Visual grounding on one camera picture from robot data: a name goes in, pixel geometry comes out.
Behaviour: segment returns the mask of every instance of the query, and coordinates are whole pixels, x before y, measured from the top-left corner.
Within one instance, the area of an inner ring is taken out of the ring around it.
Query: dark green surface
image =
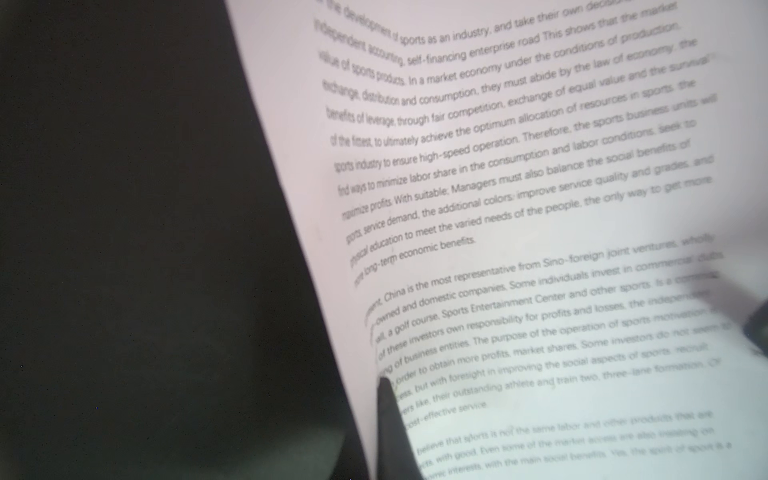
[[[25,478],[326,477],[349,410],[223,4],[46,4],[0,36]]]

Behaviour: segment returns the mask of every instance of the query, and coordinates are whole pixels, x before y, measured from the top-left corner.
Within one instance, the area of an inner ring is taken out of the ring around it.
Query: dark background
[[[349,407],[223,2],[0,2],[0,118],[22,477],[326,478]]]

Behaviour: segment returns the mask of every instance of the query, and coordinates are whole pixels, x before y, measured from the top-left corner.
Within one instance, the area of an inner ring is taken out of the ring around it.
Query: printed page
[[[768,6],[228,3],[371,472],[761,478]]]

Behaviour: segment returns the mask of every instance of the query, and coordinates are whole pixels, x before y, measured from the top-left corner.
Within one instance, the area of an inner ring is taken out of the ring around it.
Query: sheet of paper
[[[768,6],[228,5],[372,472],[763,474]]]

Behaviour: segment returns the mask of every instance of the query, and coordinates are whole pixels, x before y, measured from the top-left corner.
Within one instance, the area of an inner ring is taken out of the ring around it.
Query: black surface
[[[273,435],[348,425],[223,4],[29,4],[3,38],[0,401],[25,478],[229,478]]]

